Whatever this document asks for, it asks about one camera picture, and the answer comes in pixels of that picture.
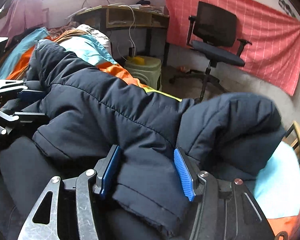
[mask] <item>mesh backrest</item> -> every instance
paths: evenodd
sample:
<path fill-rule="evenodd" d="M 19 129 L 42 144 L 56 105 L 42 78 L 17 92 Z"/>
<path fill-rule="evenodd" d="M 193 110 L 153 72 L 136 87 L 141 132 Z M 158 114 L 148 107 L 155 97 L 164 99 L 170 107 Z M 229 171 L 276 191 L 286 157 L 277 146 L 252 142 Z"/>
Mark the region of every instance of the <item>mesh backrest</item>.
<path fill-rule="evenodd" d="M 214 46 L 232 47 L 236 28 L 235 14 L 212 4 L 199 2 L 194 35 Z"/>

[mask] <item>pink curtain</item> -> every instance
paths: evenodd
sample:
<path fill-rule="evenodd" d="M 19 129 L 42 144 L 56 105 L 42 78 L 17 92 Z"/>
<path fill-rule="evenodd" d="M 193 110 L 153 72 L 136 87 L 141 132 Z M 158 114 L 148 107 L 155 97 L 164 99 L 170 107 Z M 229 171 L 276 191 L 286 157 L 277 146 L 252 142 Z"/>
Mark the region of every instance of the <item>pink curtain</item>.
<path fill-rule="evenodd" d="M 198 1 L 219 6 L 238 18 L 237 38 L 251 41 L 241 55 L 243 71 L 293 95 L 300 74 L 300 21 L 253 0 L 166 0 L 170 12 L 168 42 L 186 47 L 189 15 Z M 236 53 L 239 42 L 228 49 Z"/>
<path fill-rule="evenodd" d="M 43 24 L 42 0 L 12 0 L 0 37 L 9 38 L 8 46 L 13 36 L 41 24 Z"/>

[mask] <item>chair seat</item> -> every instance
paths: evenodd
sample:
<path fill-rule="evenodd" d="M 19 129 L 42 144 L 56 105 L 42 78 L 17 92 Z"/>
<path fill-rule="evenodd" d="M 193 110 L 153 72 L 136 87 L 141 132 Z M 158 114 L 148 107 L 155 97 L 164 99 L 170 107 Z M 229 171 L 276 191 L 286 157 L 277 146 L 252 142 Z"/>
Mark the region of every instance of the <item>chair seat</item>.
<path fill-rule="evenodd" d="M 245 64 L 245 62 L 237 55 L 224 49 L 212 46 L 208 43 L 202 41 L 192 41 L 192 46 L 195 50 L 203 53 L 207 59 L 215 60 L 217 62 L 224 62 L 239 67 L 243 67 Z"/>

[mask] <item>wooden desk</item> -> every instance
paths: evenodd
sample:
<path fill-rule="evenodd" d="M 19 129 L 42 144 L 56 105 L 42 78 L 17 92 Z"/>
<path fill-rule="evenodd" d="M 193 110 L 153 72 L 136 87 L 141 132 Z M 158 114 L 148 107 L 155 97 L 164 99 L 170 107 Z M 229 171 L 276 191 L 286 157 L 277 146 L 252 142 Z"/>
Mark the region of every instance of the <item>wooden desk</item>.
<path fill-rule="evenodd" d="M 169 16 L 154 12 L 133 9 L 136 17 L 136 28 L 146 28 L 145 56 L 150 56 L 152 30 L 167 29 Z M 87 9 L 74 16 L 74 21 L 90 25 L 91 27 L 106 34 L 106 31 L 128 29 L 133 22 L 130 8 L 118 6 L 97 6 Z M 169 44 L 164 47 L 163 65 L 167 64 Z"/>

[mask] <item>light blue fabric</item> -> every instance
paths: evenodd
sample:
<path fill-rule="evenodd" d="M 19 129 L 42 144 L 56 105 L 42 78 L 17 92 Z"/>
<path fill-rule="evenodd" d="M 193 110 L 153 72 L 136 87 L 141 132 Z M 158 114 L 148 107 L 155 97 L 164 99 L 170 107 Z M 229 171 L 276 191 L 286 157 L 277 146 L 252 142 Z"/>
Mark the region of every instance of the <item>light blue fabric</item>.
<path fill-rule="evenodd" d="M 42 27 L 24 37 L 2 64 L 0 68 L 0 79 L 6 79 L 13 71 L 21 56 L 39 40 L 47 36 L 49 36 L 48 30 Z"/>
<path fill-rule="evenodd" d="M 296 216 L 300 210 L 300 168 L 293 148 L 281 142 L 257 175 L 253 195 L 267 219 Z"/>
<path fill-rule="evenodd" d="M 60 43 L 68 51 L 74 52 L 77 57 L 90 63 L 98 65 L 107 61 L 117 64 L 108 51 L 92 35 L 83 34 L 75 36 Z"/>

